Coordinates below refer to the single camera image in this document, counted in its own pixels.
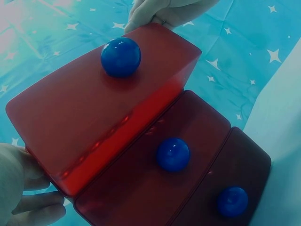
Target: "finger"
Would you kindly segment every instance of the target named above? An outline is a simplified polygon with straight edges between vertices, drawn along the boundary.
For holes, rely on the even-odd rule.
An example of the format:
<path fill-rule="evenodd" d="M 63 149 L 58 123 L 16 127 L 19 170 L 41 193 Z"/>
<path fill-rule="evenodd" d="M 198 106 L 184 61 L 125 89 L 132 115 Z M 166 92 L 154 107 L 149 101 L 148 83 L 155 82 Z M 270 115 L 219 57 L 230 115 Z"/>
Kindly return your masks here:
<path fill-rule="evenodd" d="M 40 210 L 13 215 L 7 226 L 46 226 L 58 221 L 65 214 L 66 209 L 61 204 L 47 206 Z"/>
<path fill-rule="evenodd" d="M 160 19 L 159 17 L 157 16 L 154 16 L 153 19 L 151 20 L 152 23 L 157 23 L 157 24 L 160 24 L 166 28 L 168 28 L 169 30 L 173 30 L 174 27 L 171 26 L 169 23 L 167 23 L 166 21 Z"/>
<path fill-rule="evenodd" d="M 50 186 L 50 181 L 47 177 L 42 176 L 38 179 L 26 178 L 24 182 L 25 191 L 34 191 L 48 188 Z"/>
<path fill-rule="evenodd" d="M 23 147 L 15 147 L 7 144 L 3 146 L 22 165 L 25 178 L 37 179 L 44 174 L 39 164 Z"/>
<path fill-rule="evenodd" d="M 139 7 L 141 6 L 141 4 L 143 3 L 143 0 L 136 0 L 133 7 L 131 8 L 131 11 L 128 15 L 128 20 L 130 20 L 130 18 L 132 17 L 134 11 Z"/>
<path fill-rule="evenodd" d="M 148 24 L 159 10 L 168 6 L 169 2 L 170 0 L 145 0 L 133 12 L 125 27 L 125 33 Z"/>
<path fill-rule="evenodd" d="M 12 211 L 12 214 L 16 215 L 27 211 L 39 210 L 56 204 L 63 205 L 63 203 L 64 197 L 58 192 L 24 195 L 17 207 Z"/>
<path fill-rule="evenodd" d="M 203 0 L 196 4 L 191 4 L 177 8 L 164 8 L 156 13 L 156 16 L 166 21 L 172 27 L 183 25 L 213 7 L 219 0 Z"/>

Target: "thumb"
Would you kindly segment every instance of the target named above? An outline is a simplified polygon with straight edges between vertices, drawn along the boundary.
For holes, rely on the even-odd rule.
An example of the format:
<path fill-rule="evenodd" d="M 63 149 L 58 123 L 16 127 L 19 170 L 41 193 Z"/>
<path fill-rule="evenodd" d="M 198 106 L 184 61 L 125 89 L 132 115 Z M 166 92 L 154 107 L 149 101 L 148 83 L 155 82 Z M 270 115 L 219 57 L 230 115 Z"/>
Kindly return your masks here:
<path fill-rule="evenodd" d="M 125 33 L 148 24 L 159 10 L 169 5 L 170 0 L 145 0 L 142 4 L 140 3 L 139 0 L 133 6 L 134 11 L 132 10 L 132 16 L 125 27 Z"/>

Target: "red box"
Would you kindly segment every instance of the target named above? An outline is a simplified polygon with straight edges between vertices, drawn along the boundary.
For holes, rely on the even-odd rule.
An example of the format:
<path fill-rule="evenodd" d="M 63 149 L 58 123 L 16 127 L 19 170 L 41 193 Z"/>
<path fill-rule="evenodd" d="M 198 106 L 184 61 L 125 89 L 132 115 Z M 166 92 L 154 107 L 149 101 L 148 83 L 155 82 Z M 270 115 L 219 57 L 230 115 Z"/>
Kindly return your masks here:
<path fill-rule="evenodd" d="M 12 99 L 7 114 L 54 184 L 74 197 L 182 92 L 201 51 L 149 24 L 129 37 L 141 49 L 137 72 L 106 75 L 99 47 Z"/>

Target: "white fabric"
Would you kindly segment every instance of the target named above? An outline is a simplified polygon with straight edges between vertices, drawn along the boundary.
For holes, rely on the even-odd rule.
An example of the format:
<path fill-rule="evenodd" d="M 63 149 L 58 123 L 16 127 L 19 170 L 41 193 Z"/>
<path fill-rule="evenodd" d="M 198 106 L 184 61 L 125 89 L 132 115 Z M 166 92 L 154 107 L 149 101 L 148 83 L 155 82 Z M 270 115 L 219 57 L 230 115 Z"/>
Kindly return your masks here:
<path fill-rule="evenodd" d="M 301 226 L 301 39 L 258 96 L 244 132 L 272 158 L 250 226 Z"/>

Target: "dark red block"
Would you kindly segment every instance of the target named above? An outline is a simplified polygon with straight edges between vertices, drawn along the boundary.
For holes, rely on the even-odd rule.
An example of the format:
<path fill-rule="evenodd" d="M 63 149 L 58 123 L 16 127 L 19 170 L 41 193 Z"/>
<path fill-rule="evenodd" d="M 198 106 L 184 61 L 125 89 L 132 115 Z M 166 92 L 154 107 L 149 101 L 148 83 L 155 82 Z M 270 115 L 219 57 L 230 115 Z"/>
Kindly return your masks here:
<path fill-rule="evenodd" d="M 270 157 L 240 129 L 233 128 L 204 180 L 171 225 L 247 226 L 265 187 L 270 166 Z M 249 204 L 241 215 L 224 218 L 216 208 L 217 196 L 230 186 L 243 188 L 249 196 Z"/>
<path fill-rule="evenodd" d="M 184 140 L 191 151 L 178 173 L 161 169 L 158 146 Z M 75 209 L 95 226 L 245 226 L 265 186 L 270 158 L 212 107 L 184 92 L 76 198 Z M 229 186 L 249 195 L 247 210 L 222 218 L 216 199 Z"/>
<path fill-rule="evenodd" d="M 109 77 L 99 47 L 53 72 L 6 108 L 28 151 L 75 196 L 182 92 L 201 51 L 158 24 L 125 35 L 142 61 L 126 80 Z"/>
<path fill-rule="evenodd" d="M 75 200 L 95 226 L 164 226 L 185 205 L 206 175 L 230 131 L 230 123 L 192 92 L 184 92 Z M 183 139 L 188 167 L 168 173 L 156 163 L 167 138 Z"/>

